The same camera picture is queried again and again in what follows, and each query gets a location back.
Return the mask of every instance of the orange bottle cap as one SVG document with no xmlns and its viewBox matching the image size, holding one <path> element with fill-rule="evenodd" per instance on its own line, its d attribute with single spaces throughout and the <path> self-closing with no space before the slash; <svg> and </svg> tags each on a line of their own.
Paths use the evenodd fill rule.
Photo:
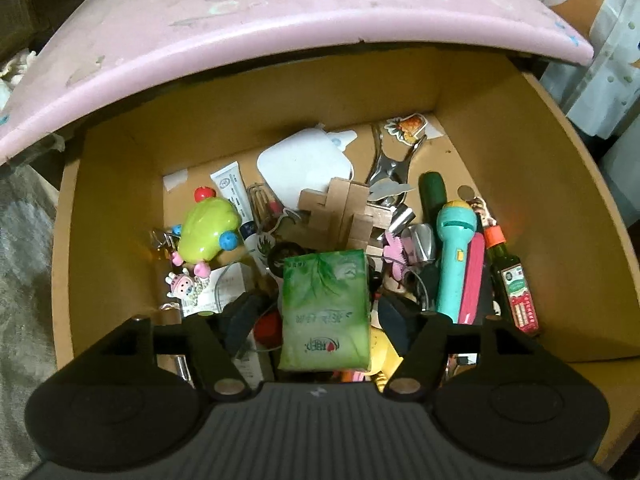
<svg viewBox="0 0 640 480">
<path fill-rule="evenodd" d="M 497 244 L 503 244 L 507 240 L 505 240 L 500 226 L 493 225 L 484 230 L 484 241 L 486 242 L 487 247 L 493 247 Z"/>
</svg>

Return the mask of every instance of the small bottle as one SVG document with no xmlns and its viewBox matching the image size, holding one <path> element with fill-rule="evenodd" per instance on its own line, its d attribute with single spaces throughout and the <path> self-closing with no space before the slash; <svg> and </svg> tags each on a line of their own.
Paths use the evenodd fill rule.
<svg viewBox="0 0 640 480">
<path fill-rule="evenodd" d="M 519 257 L 509 252 L 498 225 L 484 230 L 484 240 L 502 316 L 511 319 L 523 332 L 534 335 L 540 327 Z"/>
</svg>

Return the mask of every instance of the green handle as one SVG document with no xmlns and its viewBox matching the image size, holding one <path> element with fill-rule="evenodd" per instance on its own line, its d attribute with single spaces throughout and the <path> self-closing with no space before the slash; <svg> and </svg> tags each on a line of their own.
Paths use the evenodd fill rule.
<svg viewBox="0 0 640 480">
<path fill-rule="evenodd" d="M 436 231 L 436 218 L 442 207 L 447 203 L 447 189 L 442 175 L 437 171 L 428 171 L 418 179 L 418 191 L 422 203 L 423 222 L 431 224 Z"/>
</svg>

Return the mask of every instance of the green tissue pack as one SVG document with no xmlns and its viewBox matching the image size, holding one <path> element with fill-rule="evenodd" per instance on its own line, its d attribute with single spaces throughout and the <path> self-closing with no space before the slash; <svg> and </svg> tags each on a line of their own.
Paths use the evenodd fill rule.
<svg viewBox="0 0 640 480">
<path fill-rule="evenodd" d="M 362 250 L 284 261 L 281 370 L 366 370 L 370 302 Z"/>
</svg>

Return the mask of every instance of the metal scissors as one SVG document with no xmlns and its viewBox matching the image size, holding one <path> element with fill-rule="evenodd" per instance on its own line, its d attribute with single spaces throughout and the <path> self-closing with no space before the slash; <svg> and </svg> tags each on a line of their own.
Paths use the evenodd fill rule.
<svg viewBox="0 0 640 480">
<path fill-rule="evenodd" d="M 395 160 L 393 158 L 389 158 L 385 155 L 385 152 L 382 149 L 382 129 L 378 124 L 372 124 L 371 126 L 373 131 L 373 139 L 374 145 L 376 147 L 376 162 L 373 165 L 373 168 L 369 174 L 366 184 L 371 186 L 375 184 L 377 181 L 382 180 L 383 178 L 390 178 L 394 182 L 398 184 L 407 184 L 409 178 L 409 165 L 411 164 L 411 159 L 415 155 L 415 152 L 418 151 L 426 136 L 423 136 L 418 142 L 416 142 L 409 153 L 406 154 L 404 160 Z M 393 205 L 399 205 L 404 202 L 406 197 L 406 193 L 402 193 L 397 196 L 388 196 L 378 202 L 380 205 L 390 207 Z"/>
</svg>

